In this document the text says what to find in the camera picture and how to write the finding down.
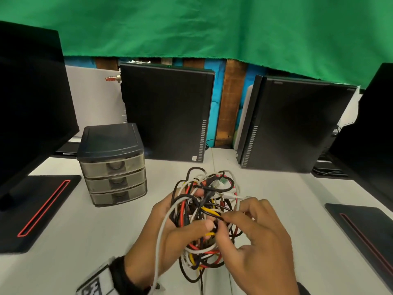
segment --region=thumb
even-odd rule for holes
[[[182,251],[194,240],[198,240],[209,233],[214,228],[214,223],[210,219],[193,221],[191,224],[176,228],[171,232],[171,240],[174,240],[174,245],[178,250]]]
[[[219,221],[219,228],[216,233],[216,242],[225,265],[231,272],[232,269],[236,268],[236,265],[239,265],[238,263],[241,260],[241,254],[229,238],[228,227],[223,221]]]

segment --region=sleeve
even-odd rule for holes
[[[142,290],[135,286],[128,278],[124,268],[124,256],[115,258],[109,266],[111,271],[113,286],[119,295],[146,295],[150,288]]]
[[[297,287],[299,288],[299,294],[300,295],[311,295],[307,289],[301,284],[301,283],[297,283]]]

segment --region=white table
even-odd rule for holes
[[[146,160],[148,193],[118,206],[96,208],[82,179],[27,253],[0,256],[0,294],[74,294],[94,269],[108,258],[127,252],[139,236],[153,204],[170,193],[189,168],[199,166],[213,171],[211,153],[211,149],[206,151],[202,164]],[[82,173],[75,159],[48,158],[32,175]],[[230,294],[226,268],[208,272],[211,273],[205,276],[205,294]],[[178,263],[160,282],[166,294],[200,294],[199,284],[189,283]]]
[[[325,203],[374,206],[388,211],[357,183],[311,174],[241,169],[234,150],[214,149],[215,170],[229,169],[241,194],[268,199],[292,238],[297,280],[312,295],[388,295],[382,280],[325,210]],[[245,236],[236,246],[249,244]],[[232,280],[233,295],[244,294]]]
[[[230,169],[242,195],[268,199],[292,237],[298,281],[312,295],[388,295],[390,291],[325,211],[324,203],[375,206],[393,213],[348,180],[317,179],[311,174],[243,170],[235,152],[209,149],[205,162],[146,160],[148,194],[113,207],[96,208],[82,179],[31,250],[0,256],[1,295],[69,295],[111,256],[125,254],[135,242],[151,207],[185,177],[192,166]],[[81,175],[76,160],[48,158],[32,175]],[[249,243],[245,236],[236,245]],[[206,295],[229,295],[226,268],[208,269]],[[199,284],[183,277],[178,264],[162,277],[165,294],[199,295]],[[243,292],[232,281],[233,295]]]

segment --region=drawer organizer lid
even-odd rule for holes
[[[77,160],[106,162],[143,154],[143,143],[135,123],[86,126]]]

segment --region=person's right hand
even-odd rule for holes
[[[216,241],[238,286],[247,295],[299,295],[291,238],[269,201],[243,200],[239,211],[224,213],[222,218],[251,241],[237,249],[225,223],[219,221]]]

